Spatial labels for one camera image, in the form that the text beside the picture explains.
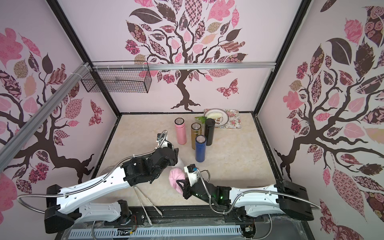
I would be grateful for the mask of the blue thermos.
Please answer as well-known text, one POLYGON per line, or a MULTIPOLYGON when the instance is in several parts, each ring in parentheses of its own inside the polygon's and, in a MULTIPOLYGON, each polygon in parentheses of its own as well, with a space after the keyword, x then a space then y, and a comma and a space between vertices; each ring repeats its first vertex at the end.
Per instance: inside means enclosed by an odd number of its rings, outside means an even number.
POLYGON ((206 158, 206 143, 207 138, 204 135, 198 135, 195 139, 195 159, 202 163, 206 158))

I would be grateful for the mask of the pink thermos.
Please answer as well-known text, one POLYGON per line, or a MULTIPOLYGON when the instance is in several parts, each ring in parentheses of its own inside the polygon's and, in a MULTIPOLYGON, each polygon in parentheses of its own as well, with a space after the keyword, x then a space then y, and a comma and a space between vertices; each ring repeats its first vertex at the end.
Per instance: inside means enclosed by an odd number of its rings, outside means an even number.
POLYGON ((187 143, 185 120, 183 118, 176 118, 175 128, 178 144, 185 145, 187 143))

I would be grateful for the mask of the white thermos black lid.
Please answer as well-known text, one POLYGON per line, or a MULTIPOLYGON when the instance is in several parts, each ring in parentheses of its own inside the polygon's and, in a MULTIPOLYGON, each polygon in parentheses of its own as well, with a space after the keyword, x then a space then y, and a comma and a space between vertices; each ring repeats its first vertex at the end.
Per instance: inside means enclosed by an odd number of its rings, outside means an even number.
POLYGON ((178 157, 178 162, 175 165, 175 168, 179 168, 179 169, 183 170, 184 167, 185 167, 185 163, 183 162, 183 160, 180 157, 178 157))

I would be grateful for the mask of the pink towel cloth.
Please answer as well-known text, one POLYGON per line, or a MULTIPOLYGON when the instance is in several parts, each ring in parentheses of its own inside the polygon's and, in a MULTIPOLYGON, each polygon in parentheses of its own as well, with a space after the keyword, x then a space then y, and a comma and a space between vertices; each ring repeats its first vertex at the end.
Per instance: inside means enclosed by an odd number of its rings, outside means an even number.
POLYGON ((169 181, 171 187, 176 190, 180 195, 183 194, 181 187, 178 185, 177 180, 185 180, 185 172, 180 168, 172 168, 169 174, 169 181))

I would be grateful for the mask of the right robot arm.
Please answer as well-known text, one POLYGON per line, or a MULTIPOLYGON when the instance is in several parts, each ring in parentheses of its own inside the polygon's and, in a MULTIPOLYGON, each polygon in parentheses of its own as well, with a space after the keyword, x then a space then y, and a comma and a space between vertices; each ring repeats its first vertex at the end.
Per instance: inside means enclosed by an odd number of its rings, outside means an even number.
POLYGON ((257 218, 262 215, 287 215, 300 221, 312 221, 313 210, 321 207, 309 201, 307 190, 284 180, 260 188, 240 189, 215 186, 203 179, 191 183, 189 179, 177 180, 183 197, 196 197, 208 203, 220 215, 241 215, 257 218))

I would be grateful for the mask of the gold thermos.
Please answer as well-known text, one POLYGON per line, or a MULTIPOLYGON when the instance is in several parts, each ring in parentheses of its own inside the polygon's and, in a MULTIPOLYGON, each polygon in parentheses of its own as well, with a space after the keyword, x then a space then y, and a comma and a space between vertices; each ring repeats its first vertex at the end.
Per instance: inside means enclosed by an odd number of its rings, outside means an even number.
POLYGON ((202 134, 202 126, 200 123, 193 123, 191 125, 191 140, 192 140, 192 148, 196 149, 196 137, 202 134))

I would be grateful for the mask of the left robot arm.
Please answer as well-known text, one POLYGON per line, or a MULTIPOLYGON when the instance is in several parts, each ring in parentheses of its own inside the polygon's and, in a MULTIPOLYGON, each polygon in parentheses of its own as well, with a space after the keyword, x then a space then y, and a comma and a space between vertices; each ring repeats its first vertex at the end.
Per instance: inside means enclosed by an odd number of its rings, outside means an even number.
POLYGON ((47 209, 44 216, 45 231, 54 234, 64 231, 72 225, 86 220, 111 220, 120 217, 125 208, 119 206, 116 215, 97 217, 87 207, 91 201, 117 190, 152 183, 169 166, 179 161, 179 149, 162 147, 154 153, 135 157, 118 166, 110 176, 104 174, 76 186, 62 188, 52 185, 47 188, 47 209))

